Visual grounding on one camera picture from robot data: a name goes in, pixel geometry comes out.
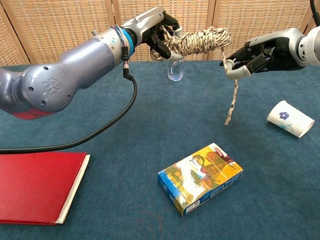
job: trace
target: blue carpet surface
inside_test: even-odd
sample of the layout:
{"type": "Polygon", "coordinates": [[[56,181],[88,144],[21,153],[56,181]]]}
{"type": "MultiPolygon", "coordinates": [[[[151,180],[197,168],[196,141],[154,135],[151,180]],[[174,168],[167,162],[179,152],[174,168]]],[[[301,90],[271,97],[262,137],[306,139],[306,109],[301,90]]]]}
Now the blue carpet surface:
{"type": "MultiPolygon", "coordinates": [[[[186,61],[179,82],[168,79],[165,62],[132,62],[130,73],[138,95],[129,112],[65,150],[91,158],[64,224],[2,224],[1,240],[319,239],[320,67],[241,79],[227,127],[234,84],[218,61],[186,61]],[[282,100],[315,120],[302,138],[266,121],[282,100]],[[181,217],[157,173],[211,143],[243,167],[243,176],[181,217]]],[[[21,120],[0,112],[0,147],[77,140],[114,118],[132,92],[118,66],[55,115],[21,120]]]]}

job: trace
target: black cable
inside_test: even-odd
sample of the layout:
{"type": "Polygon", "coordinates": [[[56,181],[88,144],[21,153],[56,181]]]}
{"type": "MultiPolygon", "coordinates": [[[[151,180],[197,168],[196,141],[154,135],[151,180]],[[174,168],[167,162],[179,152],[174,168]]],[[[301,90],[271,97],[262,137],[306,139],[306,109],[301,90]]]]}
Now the black cable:
{"type": "Polygon", "coordinates": [[[30,154],[30,153],[41,153],[41,152],[51,152],[51,151],[59,151],[59,150],[64,150],[64,149],[70,149],[73,147],[76,147],[78,145],[81,145],[109,127],[111,127],[113,124],[115,124],[117,121],[119,121],[127,112],[128,110],[132,107],[136,100],[137,92],[138,92],[138,87],[136,80],[133,76],[130,75],[129,79],[133,83],[133,95],[132,98],[129,102],[129,104],[125,107],[125,109],[118,115],[116,116],[113,120],[99,128],[98,130],[94,131],[93,133],[89,134],[88,136],[85,136],[77,141],[62,144],[62,145],[56,145],[56,146],[40,146],[40,147],[26,147],[26,148],[0,148],[0,154],[30,154]]]}
{"type": "Polygon", "coordinates": [[[312,11],[312,17],[314,19],[315,25],[318,27],[320,26],[320,15],[316,10],[315,0],[310,0],[310,8],[312,11]]]}

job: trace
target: blue ring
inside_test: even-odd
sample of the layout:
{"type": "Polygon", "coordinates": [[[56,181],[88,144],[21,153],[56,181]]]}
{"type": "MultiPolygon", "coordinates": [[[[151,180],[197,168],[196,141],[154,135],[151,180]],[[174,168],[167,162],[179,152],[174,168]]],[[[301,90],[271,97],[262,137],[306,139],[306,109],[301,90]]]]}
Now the blue ring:
{"type": "Polygon", "coordinates": [[[130,44],[130,56],[132,56],[132,54],[134,54],[134,43],[132,42],[131,36],[127,33],[127,31],[125,29],[121,28],[121,31],[123,32],[123,34],[125,35],[126,39],[128,39],[129,44],[130,44]]]}

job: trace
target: gray robot arm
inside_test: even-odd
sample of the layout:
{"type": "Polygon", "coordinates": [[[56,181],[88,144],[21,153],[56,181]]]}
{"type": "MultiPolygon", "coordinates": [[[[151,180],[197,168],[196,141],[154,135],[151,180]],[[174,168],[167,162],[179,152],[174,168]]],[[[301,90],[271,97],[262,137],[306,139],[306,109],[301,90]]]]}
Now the gray robot arm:
{"type": "Polygon", "coordinates": [[[268,71],[297,71],[320,65],[320,27],[304,36],[290,28],[254,37],[226,60],[230,79],[268,71]]]}
{"type": "Polygon", "coordinates": [[[123,24],[121,32],[93,31],[92,38],[61,54],[56,63],[33,65],[23,72],[0,68],[0,109],[27,120],[61,111],[78,89],[88,88],[122,62],[128,68],[128,59],[140,44],[148,44],[166,59],[179,58],[162,43],[160,25],[181,31],[163,7],[155,7],[123,24]]]}

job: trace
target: cardboard box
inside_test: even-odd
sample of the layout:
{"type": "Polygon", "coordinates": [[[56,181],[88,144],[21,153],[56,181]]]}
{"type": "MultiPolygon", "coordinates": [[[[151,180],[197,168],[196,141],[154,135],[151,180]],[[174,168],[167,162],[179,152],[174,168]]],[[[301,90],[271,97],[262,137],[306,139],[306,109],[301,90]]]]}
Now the cardboard box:
{"type": "Polygon", "coordinates": [[[182,216],[238,180],[243,169],[212,143],[158,173],[158,182],[182,216]]]}

